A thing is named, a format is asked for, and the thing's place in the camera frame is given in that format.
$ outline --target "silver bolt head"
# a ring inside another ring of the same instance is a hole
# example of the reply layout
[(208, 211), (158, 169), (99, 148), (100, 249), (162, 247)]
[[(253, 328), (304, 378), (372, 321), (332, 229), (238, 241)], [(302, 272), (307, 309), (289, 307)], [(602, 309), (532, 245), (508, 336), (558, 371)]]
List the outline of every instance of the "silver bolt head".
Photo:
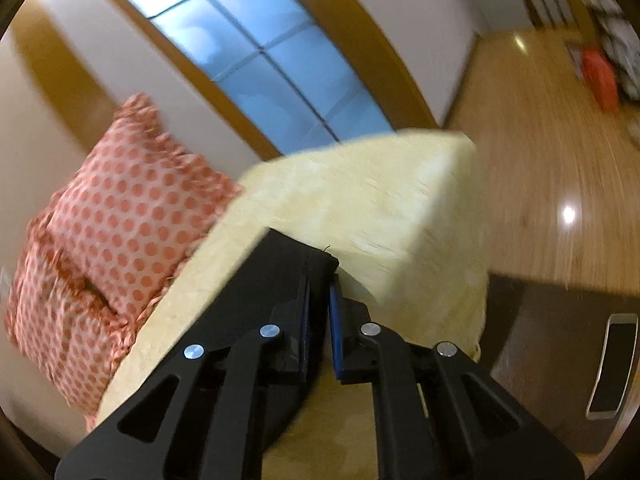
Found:
[(260, 335), (262, 337), (276, 337), (280, 333), (280, 327), (277, 325), (264, 325), (260, 327)]
[(184, 356), (187, 359), (199, 359), (204, 355), (202, 345), (189, 345), (184, 349)]
[(452, 342), (443, 341), (442, 343), (437, 344), (436, 350), (438, 351), (438, 354), (443, 357), (453, 357), (458, 352), (458, 347)]
[(380, 325), (376, 323), (365, 323), (363, 326), (360, 327), (360, 331), (364, 335), (368, 335), (368, 336), (378, 335), (380, 333), (380, 330), (381, 330)]

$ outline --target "wooden floor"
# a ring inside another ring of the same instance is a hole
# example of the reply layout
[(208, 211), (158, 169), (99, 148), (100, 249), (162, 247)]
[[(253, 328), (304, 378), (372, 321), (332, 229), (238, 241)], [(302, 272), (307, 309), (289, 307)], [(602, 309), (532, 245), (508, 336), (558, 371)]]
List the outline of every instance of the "wooden floor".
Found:
[(493, 272), (640, 294), (640, 150), (575, 76), (566, 34), (519, 33), (525, 52), (482, 39), (447, 127), (484, 159)]

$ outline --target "wooden window frame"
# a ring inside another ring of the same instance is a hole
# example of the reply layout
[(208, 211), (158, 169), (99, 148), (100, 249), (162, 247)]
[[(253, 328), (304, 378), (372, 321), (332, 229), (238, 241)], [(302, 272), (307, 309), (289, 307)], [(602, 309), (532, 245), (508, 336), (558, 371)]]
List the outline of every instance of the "wooden window frame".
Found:
[[(129, 0), (113, 0), (262, 160), (281, 153), (215, 82)], [(298, 0), (341, 51), (394, 130), (438, 128), (398, 53), (358, 0)]]

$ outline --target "red object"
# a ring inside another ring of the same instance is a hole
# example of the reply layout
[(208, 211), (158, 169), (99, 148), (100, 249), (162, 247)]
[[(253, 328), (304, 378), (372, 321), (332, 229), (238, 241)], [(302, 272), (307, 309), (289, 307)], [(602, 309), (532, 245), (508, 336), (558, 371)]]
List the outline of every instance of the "red object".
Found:
[(582, 75), (603, 111), (618, 110), (616, 73), (611, 63), (594, 48), (582, 51)]
[(120, 360), (136, 340), (58, 250), (47, 231), (57, 194), (27, 228), (4, 314), (11, 343), (35, 363), (93, 429), (95, 414)]
[(48, 229), (111, 310), (135, 321), (239, 191), (161, 133), (158, 110), (137, 94), (64, 190)]

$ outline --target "polka dot pillow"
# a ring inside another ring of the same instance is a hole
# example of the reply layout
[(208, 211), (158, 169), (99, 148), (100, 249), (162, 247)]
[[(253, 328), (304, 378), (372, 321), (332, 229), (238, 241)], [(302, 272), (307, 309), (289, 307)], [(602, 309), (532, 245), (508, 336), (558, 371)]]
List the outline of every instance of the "polka dot pillow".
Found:
[(49, 230), (111, 309), (136, 321), (239, 191), (161, 134), (138, 94), (65, 189)]
[(39, 217), (28, 228), (4, 328), (91, 428), (107, 384), (133, 342), (132, 329), (55, 248), (45, 225)]

